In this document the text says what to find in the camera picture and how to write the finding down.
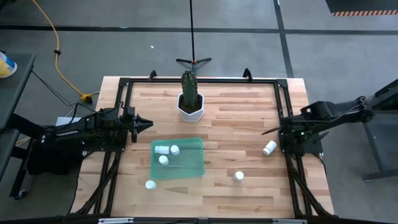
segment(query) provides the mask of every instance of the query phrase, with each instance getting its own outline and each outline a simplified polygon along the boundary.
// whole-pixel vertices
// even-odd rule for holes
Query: green tray
[[[169,164],[163,166],[159,162],[161,154],[155,153],[155,146],[173,146],[180,148],[180,154],[165,155]],[[150,176],[153,179],[176,179],[201,177],[205,174],[203,160],[203,140],[201,138],[155,140],[150,144]]]

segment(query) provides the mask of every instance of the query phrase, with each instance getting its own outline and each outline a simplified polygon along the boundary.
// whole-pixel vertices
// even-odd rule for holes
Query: white pot
[[[184,121],[188,122],[197,122],[202,117],[203,113],[205,112],[205,97],[202,94],[198,95],[201,97],[201,108],[198,111],[188,114],[187,112],[180,109],[180,98],[182,93],[180,93],[177,97],[177,109],[180,111],[180,114]]]

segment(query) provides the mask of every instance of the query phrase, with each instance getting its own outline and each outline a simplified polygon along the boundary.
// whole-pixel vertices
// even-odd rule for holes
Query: tripod base
[[[209,62],[209,61],[211,61],[211,58],[204,58],[204,59],[195,60],[195,61],[190,61],[190,60],[185,60],[185,59],[179,59],[179,58],[177,58],[175,61],[176,61],[176,62],[185,62],[185,63],[190,64],[190,65],[192,66],[192,72],[193,72],[193,74],[196,75],[196,74],[197,74],[197,65],[198,65],[200,62]]]

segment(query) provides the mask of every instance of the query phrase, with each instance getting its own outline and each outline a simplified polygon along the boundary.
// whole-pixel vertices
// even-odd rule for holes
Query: wooden table
[[[304,81],[287,80],[293,111],[298,114],[300,108],[308,105]],[[119,77],[104,77],[97,110],[114,106],[118,82]],[[262,153],[268,141],[279,142],[277,133],[260,135],[279,125],[274,87],[199,83],[198,91],[205,96],[205,114],[197,123],[186,123],[176,109],[180,83],[134,84],[130,105],[154,125],[138,135],[137,143],[127,141],[119,166],[112,216],[294,217],[284,155],[279,148],[269,156]],[[205,175],[158,180],[156,190],[147,190],[150,142],[190,137],[203,139]],[[83,161],[72,211],[78,210],[97,187],[103,156],[103,152],[95,152]],[[321,162],[309,154],[303,157],[303,164],[309,189],[333,213]],[[233,180],[237,170],[244,172],[242,182]],[[301,191],[298,195],[304,211]]]

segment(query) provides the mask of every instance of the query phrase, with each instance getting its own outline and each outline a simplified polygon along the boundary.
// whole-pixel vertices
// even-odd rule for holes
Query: gray floor
[[[57,25],[189,27],[188,1],[85,0],[38,3]],[[325,1],[280,0],[286,29],[397,30],[398,16],[332,17]],[[272,0],[193,0],[195,25],[212,28],[277,28]],[[0,12],[0,23],[46,24],[30,1],[17,1]],[[190,59],[189,33],[59,32],[60,69],[79,89],[98,91],[105,75],[180,75],[176,57]],[[239,77],[248,67],[256,77],[286,77],[278,34],[195,34],[197,58],[213,57],[198,75]],[[310,102],[345,101],[371,95],[397,78],[398,36],[288,35],[295,77],[304,78]],[[37,55],[34,70],[71,102],[78,95],[53,67],[54,34],[2,30],[0,49]],[[39,124],[54,123],[71,108],[31,76],[17,113]],[[345,218],[397,222],[398,178],[364,183],[376,171],[360,124],[334,128],[323,140],[331,198]],[[0,220],[66,214],[73,200],[76,174],[38,175],[30,195],[7,197],[18,162],[11,160],[0,182]]]

